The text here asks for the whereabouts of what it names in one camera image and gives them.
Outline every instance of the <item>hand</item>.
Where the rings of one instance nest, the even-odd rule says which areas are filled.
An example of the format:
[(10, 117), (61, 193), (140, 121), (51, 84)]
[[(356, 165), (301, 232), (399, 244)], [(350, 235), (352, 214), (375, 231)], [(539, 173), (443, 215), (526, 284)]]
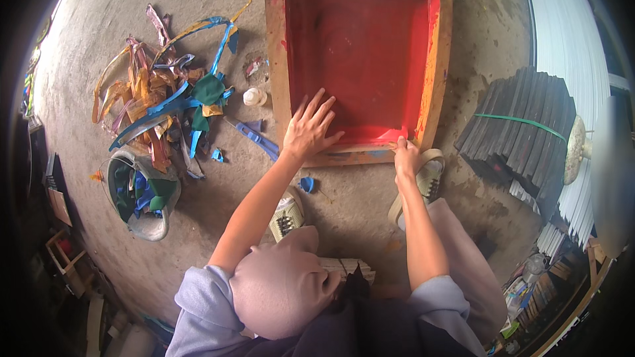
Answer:
[(404, 181), (415, 180), (419, 168), (421, 168), (419, 149), (409, 140), (402, 136), (399, 137), (395, 149), (395, 170), (397, 171), (395, 183), (397, 186)]
[(294, 155), (299, 160), (304, 161), (307, 157), (336, 143), (344, 135), (344, 131), (339, 131), (334, 136), (324, 137), (328, 126), (335, 118), (335, 112), (331, 110), (331, 106), (335, 103), (335, 97), (327, 99), (316, 112), (319, 100), (323, 95), (324, 89), (320, 89), (306, 110), (304, 106), (309, 97), (304, 96), (302, 104), (291, 118), (289, 128), (286, 130), (282, 144), (283, 153)]

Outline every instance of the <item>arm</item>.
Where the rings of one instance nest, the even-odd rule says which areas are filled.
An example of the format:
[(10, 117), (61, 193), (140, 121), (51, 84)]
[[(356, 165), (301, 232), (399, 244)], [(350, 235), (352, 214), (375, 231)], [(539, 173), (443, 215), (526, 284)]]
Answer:
[(304, 107), (308, 97), (304, 97), (289, 123), (278, 161), (234, 211), (211, 255), (209, 265), (221, 267), (232, 276), (238, 263), (249, 254), (250, 247), (260, 242), (277, 203), (304, 160), (336, 143), (344, 135), (344, 132), (338, 132), (325, 138), (326, 130), (335, 117), (330, 110), (335, 97), (326, 100), (316, 112), (323, 95), (324, 89), (320, 89), (306, 110)]
[(419, 168), (419, 150), (400, 137), (395, 155), (395, 182), (406, 221), (406, 260), (413, 291), (433, 277), (449, 274), (448, 257), (417, 187), (415, 177)]

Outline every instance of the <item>stack of wooden boards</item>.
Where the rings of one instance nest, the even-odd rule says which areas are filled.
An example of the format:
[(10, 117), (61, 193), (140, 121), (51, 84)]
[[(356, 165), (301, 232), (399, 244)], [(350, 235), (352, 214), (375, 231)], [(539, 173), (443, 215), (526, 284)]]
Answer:
[(529, 303), (516, 317), (522, 329), (528, 329), (529, 325), (538, 317), (540, 312), (547, 307), (556, 296), (558, 296), (558, 291), (553, 282), (551, 282), (547, 273), (543, 273), (542, 276), (538, 278), (538, 281), (536, 281), (533, 293), (531, 297), (529, 297)]
[[(489, 85), (454, 146), (481, 178), (502, 184), (518, 180), (536, 199), (540, 215), (549, 220), (563, 187), (567, 141), (575, 114), (563, 79), (523, 67), (513, 77)], [(540, 123), (564, 140), (534, 124), (477, 115)]]

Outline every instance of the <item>red paint tray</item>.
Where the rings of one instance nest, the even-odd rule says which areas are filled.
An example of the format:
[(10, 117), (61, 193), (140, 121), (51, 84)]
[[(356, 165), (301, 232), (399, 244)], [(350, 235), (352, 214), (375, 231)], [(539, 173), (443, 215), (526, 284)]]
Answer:
[(399, 136), (431, 147), (451, 0), (266, 0), (266, 13), (278, 143), (304, 95), (324, 87), (337, 98), (329, 133), (346, 134), (306, 165), (391, 162)]

